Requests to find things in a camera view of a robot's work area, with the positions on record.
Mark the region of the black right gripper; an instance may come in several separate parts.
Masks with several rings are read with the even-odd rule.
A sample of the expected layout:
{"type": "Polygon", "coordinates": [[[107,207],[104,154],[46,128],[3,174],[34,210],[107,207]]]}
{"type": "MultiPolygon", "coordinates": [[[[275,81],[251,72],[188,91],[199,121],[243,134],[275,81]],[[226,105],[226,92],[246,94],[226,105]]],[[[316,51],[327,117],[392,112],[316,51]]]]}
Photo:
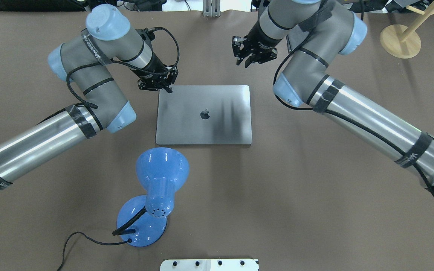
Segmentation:
{"type": "Polygon", "coordinates": [[[276,48],[262,48],[258,43],[249,41],[246,36],[233,36],[232,50],[236,57],[236,65],[245,61],[245,68],[252,63],[266,63],[277,58],[276,48]]]}

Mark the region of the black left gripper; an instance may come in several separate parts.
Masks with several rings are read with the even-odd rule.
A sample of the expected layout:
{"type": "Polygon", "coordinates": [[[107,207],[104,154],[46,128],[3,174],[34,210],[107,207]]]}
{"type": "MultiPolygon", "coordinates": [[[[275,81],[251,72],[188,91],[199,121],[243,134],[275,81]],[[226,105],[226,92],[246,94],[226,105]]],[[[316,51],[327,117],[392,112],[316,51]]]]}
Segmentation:
{"type": "Polygon", "coordinates": [[[171,94],[173,92],[171,86],[179,74],[178,69],[174,66],[164,66],[159,72],[164,72],[164,75],[152,75],[149,72],[138,70],[138,88],[147,91],[165,90],[171,94]]]}

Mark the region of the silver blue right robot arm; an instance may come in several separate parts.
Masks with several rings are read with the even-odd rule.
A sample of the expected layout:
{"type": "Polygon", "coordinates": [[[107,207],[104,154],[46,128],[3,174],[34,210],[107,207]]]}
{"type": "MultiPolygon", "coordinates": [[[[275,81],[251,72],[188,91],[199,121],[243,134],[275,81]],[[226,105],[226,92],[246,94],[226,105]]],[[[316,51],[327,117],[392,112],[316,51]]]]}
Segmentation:
{"type": "Polygon", "coordinates": [[[233,36],[236,64],[276,59],[292,30],[306,34],[277,68],[273,93],[286,107],[330,118],[420,178],[434,198],[434,136],[364,96],[327,69],[364,41],[367,25],[335,0],[271,0],[243,37],[233,36]]]}

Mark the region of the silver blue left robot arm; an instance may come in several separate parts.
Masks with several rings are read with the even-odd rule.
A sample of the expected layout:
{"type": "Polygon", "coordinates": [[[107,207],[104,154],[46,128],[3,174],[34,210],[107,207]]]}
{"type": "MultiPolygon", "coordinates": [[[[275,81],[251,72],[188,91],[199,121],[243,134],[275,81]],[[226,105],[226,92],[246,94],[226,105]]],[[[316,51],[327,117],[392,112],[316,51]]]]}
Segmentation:
{"type": "Polygon", "coordinates": [[[107,69],[128,67],[138,76],[138,88],[172,92],[177,65],[166,65],[153,51],[155,31],[134,29],[114,5],[91,8],[86,27],[62,43],[47,58],[54,74],[66,83],[79,103],[43,119],[33,128],[0,144],[0,191],[19,177],[100,131],[115,133],[134,122],[137,114],[107,69]]]}

